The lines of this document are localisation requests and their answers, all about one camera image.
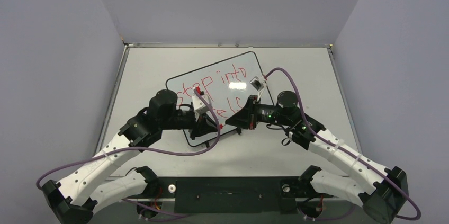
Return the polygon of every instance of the zip tie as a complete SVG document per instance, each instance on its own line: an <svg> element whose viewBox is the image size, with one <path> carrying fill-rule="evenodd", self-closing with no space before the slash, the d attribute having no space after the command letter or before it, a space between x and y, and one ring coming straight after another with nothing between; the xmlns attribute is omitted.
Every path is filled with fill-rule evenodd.
<svg viewBox="0 0 449 224"><path fill-rule="evenodd" d="M349 168L349 172L351 173L351 175L352 175L352 172L354 171L352 168L354 167L354 165L357 163L357 161L358 161L358 159L360 159L360 157L362 156L362 154L358 154L357 155L357 158L355 158L355 161L354 162L352 162L352 165L351 165L351 167Z"/></svg>
<svg viewBox="0 0 449 224"><path fill-rule="evenodd" d="M108 155L108 154L106 153L106 151L105 151L104 149L101 149L101 152L103 153L104 157L106 157L106 159L108 159L109 162L110 162L113 166L115 166L115 167L117 167L117 168L120 167L119 165L116 165L116 164L114 163L114 160L111 158L110 155Z"/></svg>
<svg viewBox="0 0 449 224"><path fill-rule="evenodd" d="M329 156L327 157L328 162L331 162L330 159L334 156L334 154L338 150L338 148L344 143L345 143L345 141L343 139L340 139L338 141L338 143L333 147L333 149L330 151Z"/></svg>

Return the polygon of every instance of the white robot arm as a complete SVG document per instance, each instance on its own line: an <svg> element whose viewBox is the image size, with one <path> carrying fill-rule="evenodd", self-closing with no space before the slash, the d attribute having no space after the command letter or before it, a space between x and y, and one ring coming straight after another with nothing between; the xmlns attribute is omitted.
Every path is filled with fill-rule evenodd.
<svg viewBox="0 0 449 224"><path fill-rule="evenodd" d="M276 105L265 105L260 103L265 82L255 78L251 84L259 94L249 96L245 106L228 118L226 124L242 129L255 129L259 122L281 126L290 141L323 157L348 175L340 177L310 166L300 177L303 186L311 185L316 193L334 195L359 205L380 223L391 223L406 198L388 180L408 194L403 170L398 167L390 170L346 145L323 124L301 112L296 93L281 92Z"/></svg>
<svg viewBox="0 0 449 224"><path fill-rule="evenodd" d="M202 100L195 95L188 111L176 108L177 95L161 90L149 106L129 119L112 140L95 156L59 181L49 180L42 186L48 205L62 224L88 223L104 207L121 199L157 189L158 177L149 167L140 167L127 176L104 183L121 165L140 154L131 147L146 148L158 141L163 130L187 129L191 137L217 132L217 125L206 114Z"/></svg>

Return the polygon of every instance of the gray wall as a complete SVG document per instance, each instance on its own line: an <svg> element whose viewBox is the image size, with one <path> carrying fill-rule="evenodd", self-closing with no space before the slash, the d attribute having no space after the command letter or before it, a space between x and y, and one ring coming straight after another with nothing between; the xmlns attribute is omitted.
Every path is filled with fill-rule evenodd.
<svg viewBox="0 0 449 224"><path fill-rule="evenodd" d="M125 42L333 43L357 0L102 0Z"/></svg>
<svg viewBox="0 0 449 224"><path fill-rule="evenodd" d="M362 150L407 172L418 223L447 223L448 15L448 0L359 0L334 46Z"/></svg>
<svg viewBox="0 0 449 224"><path fill-rule="evenodd" d="M58 223L34 183L92 155L122 51L101 0L0 0L1 223Z"/></svg>

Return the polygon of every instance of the mounting screw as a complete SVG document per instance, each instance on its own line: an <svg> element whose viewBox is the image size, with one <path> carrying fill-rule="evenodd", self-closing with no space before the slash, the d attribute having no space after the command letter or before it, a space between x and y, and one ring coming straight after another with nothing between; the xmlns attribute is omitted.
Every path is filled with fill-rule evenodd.
<svg viewBox="0 0 449 224"><path fill-rule="evenodd" d="M175 191L176 191L176 186L174 184L170 184L168 186L168 192L175 193Z"/></svg>
<svg viewBox="0 0 449 224"><path fill-rule="evenodd" d="M283 192L289 192L289 191L290 191L289 185L288 185L288 184L282 185L282 191L283 191Z"/></svg>

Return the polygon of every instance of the metal frame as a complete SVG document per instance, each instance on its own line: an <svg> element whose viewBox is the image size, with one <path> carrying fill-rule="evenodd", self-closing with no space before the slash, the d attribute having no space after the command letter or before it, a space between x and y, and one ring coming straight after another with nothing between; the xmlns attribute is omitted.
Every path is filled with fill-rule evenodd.
<svg viewBox="0 0 449 224"><path fill-rule="evenodd" d="M338 88L342 95L343 103L345 105L346 114L348 115L349 123L354 134L355 143L357 145L357 150L359 153L362 153L362 148L360 142L358 140L357 131L354 127L354 121L352 119L351 111L349 110L348 103L346 101L346 97L342 88L342 84L340 82L340 78L338 76L337 68L334 63L334 55L331 50L332 44L322 44L322 45L294 45L294 44L282 44L282 43L269 43L269 42L261 42L255 44L243 44L243 43L233 43L233 44L167 44L167 43L127 43L124 46L124 51L122 55L122 60L119 65L119 69L117 72L117 77L115 80L115 86L111 94L111 98L109 100L109 105L107 107L106 116L103 122L102 130L100 136L98 138L97 146L95 148L95 155L98 151L102 149L102 144L104 142L104 138L106 136L106 131L109 126L109 120L111 118L112 110L114 108L115 99L117 97L117 92L119 91L120 81L123 76L123 71L126 65L126 61L128 58L130 48L327 48L329 53L329 59L332 64L332 68L334 70L335 77L337 79Z"/></svg>

